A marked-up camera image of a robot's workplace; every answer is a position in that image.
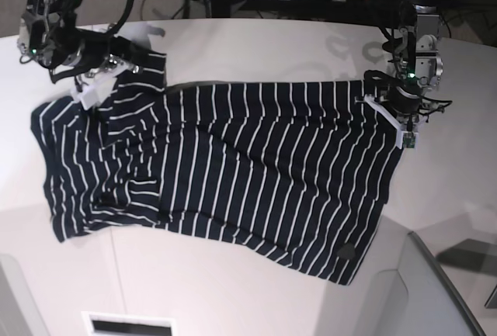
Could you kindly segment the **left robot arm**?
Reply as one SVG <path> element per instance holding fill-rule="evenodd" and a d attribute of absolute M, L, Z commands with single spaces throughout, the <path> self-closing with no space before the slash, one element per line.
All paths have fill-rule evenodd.
<path fill-rule="evenodd" d="M 427 93 L 439 88 L 443 62 L 438 49 L 443 18 L 440 7 L 450 0 L 394 0 L 397 25 L 380 29 L 391 55 L 393 71 L 366 71 L 364 79 L 376 92 L 359 101 L 382 115 L 394 128 L 395 145 L 413 149 L 419 126 L 434 113 L 443 112 L 451 102 L 432 99 Z"/>

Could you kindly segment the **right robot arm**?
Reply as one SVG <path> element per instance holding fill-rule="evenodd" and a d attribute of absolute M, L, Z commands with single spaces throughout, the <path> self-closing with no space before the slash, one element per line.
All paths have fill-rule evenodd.
<path fill-rule="evenodd" d="M 132 79 L 131 86 L 165 89 L 165 55 L 156 54 L 119 35 L 134 0 L 126 0 L 122 15 L 104 31 L 77 26 L 77 10 L 83 0 L 27 0 L 21 16 L 20 62 L 36 62 L 52 83 L 71 79 L 66 94 L 51 97 L 57 102 L 91 109 L 109 96 L 108 87 L 118 78 Z"/>

